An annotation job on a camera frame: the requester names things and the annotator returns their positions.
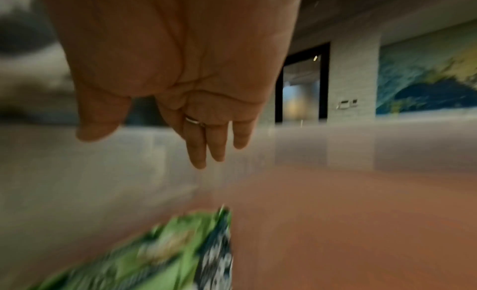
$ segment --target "green package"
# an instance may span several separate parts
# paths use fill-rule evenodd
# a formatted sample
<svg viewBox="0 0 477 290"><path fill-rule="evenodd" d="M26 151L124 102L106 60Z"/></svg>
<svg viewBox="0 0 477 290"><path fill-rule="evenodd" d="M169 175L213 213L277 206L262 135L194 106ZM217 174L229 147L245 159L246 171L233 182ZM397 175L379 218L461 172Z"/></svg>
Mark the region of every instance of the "green package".
<svg viewBox="0 0 477 290"><path fill-rule="evenodd" d="M229 290L231 213L192 213L29 290Z"/></svg>

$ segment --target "palm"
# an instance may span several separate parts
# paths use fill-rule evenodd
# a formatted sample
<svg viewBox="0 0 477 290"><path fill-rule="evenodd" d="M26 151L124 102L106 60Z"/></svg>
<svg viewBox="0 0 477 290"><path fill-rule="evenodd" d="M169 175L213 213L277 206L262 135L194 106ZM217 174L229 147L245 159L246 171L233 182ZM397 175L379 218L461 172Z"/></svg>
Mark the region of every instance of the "palm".
<svg viewBox="0 0 477 290"><path fill-rule="evenodd" d="M45 1L77 86L79 137L111 133L126 117L131 98L154 95L197 167L205 166L206 144L223 160L228 122L235 146L247 144L286 55L299 4ZM185 123L185 116L206 128Z"/></svg>

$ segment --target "blue painting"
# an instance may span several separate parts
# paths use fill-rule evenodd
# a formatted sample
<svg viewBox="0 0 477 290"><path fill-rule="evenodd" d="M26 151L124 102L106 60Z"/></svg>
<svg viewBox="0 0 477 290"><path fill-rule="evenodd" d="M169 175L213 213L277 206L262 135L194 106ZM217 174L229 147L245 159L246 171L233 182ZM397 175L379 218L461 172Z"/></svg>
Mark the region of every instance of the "blue painting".
<svg viewBox="0 0 477 290"><path fill-rule="evenodd" d="M376 114L477 107L477 21L383 46Z"/></svg>

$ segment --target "ring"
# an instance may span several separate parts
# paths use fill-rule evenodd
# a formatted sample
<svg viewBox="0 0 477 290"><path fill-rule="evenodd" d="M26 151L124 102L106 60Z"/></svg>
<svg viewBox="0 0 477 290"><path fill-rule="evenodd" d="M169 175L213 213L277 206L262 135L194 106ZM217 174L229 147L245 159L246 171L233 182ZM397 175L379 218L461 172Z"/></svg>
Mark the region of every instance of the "ring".
<svg viewBox="0 0 477 290"><path fill-rule="evenodd" d="M188 122L191 123L191 124L199 125L199 126L202 127L202 128L205 127L205 124L199 122L198 120L195 120L195 119L193 119L193 118L190 118L190 117L188 117L188 116L185 117L185 120L188 121Z"/></svg>

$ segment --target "doorway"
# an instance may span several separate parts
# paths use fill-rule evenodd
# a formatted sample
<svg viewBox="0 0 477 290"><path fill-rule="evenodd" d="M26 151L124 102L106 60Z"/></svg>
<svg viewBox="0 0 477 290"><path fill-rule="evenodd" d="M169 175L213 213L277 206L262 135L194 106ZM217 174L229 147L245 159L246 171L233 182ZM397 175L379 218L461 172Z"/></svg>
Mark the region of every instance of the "doorway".
<svg viewBox="0 0 477 290"><path fill-rule="evenodd" d="M276 83L275 123L328 118L330 43L286 58Z"/></svg>

